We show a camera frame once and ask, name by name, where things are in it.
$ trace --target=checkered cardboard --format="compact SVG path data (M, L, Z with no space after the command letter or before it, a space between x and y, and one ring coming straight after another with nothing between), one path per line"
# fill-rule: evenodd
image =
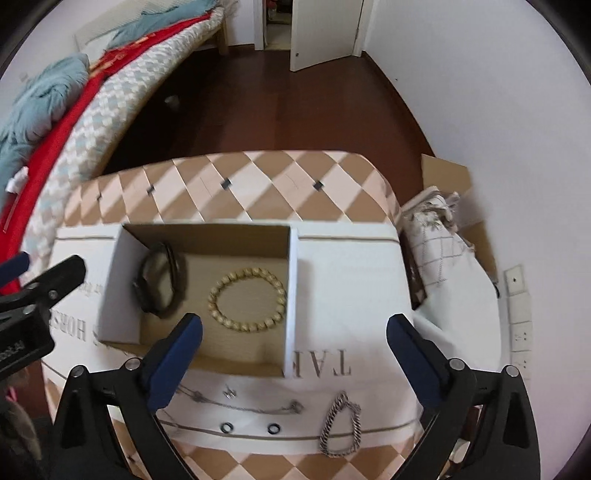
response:
M399 217L390 185L363 156L271 151L179 158L87 181L72 194L64 224L279 219L395 225ZM55 412L60 389L47 381L46 391ZM132 472L148 479L125 425L116 420L113 425ZM421 434L417 422L415 435L404 442L361 448L337 459L173 443L201 480L387 480Z
M175 220L395 223L400 207L363 156L238 152L179 158L99 177L77 188L64 224Z
M55 415L61 389L46 382L47 399ZM113 420L115 433L134 475L148 480L125 424ZM361 448L345 458L309 455L259 455L195 447L176 442L174 446L200 480L389 480L404 463L423 434L417 422L414 436L395 445ZM444 472L451 463L446 463Z

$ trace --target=black bracelet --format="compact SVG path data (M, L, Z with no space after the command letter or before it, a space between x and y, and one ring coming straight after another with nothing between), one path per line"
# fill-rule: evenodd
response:
M146 274L150 263L159 253L165 253L168 261L168 273L170 275L170 286L173 291L172 298L168 305L162 305L162 301L158 299L158 296L154 293L157 291L156 288L150 288ZM176 255L168 242L158 242L150 248L148 254L142 260L139 266L138 276L132 283L135 297L138 299L138 303L143 312L153 313L159 318L165 318L171 314L178 306L184 288L181 285L181 278L179 274L179 264Z

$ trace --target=electrical outlet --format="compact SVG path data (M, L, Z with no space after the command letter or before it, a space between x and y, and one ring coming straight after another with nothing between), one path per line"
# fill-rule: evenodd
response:
M519 369L521 378L529 380L531 378L531 352L511 352L511 365Z
M511 295L508 298L509 322L531 322L531 297L527 292Z
M531 322L511 325L511 351L531 350L534 336L534 324Z
M525 287L525 275L523 267L516 265L509 270L505 270L505 283L507 284L507 292L509 295L517 295L527 291Z

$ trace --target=silver necklace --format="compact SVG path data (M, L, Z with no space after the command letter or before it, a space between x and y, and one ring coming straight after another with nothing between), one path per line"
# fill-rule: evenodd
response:
M229 408L230 410L238 410L238 411L250 411L252 413L260 413L263 415L292 415L292 414L300 414L304 411L304 406L298 402L297 400L292 400L287 407L275 408L264 410L262 408L246 408L246 407L237 407L235 405L228 405L226 403L220 403L215 400L211 400L205 397L201 392L196 390L191 390L190 388L185 387L183 384L180 384L177 389L178 392L188 396L191 400L197 403L209 403L210 405L217 405L218 407Z

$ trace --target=plaid fabric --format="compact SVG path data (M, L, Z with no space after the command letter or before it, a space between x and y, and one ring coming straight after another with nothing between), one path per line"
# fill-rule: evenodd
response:
M55 416L61 389L46 382L47 399ZM150 476L139 457L125 424L113 420L115 433L134 475L148 480ZM259 455L227 452L173 443L200 480L390 480L404 463L423 430L417 422L414 436L394 445L361 448L345 458L311 455ZM451 465L448 462L444 471Z
M363 156L344 152L238 152L147 165L87 181L64 224L323 220L395 223L400 207Z

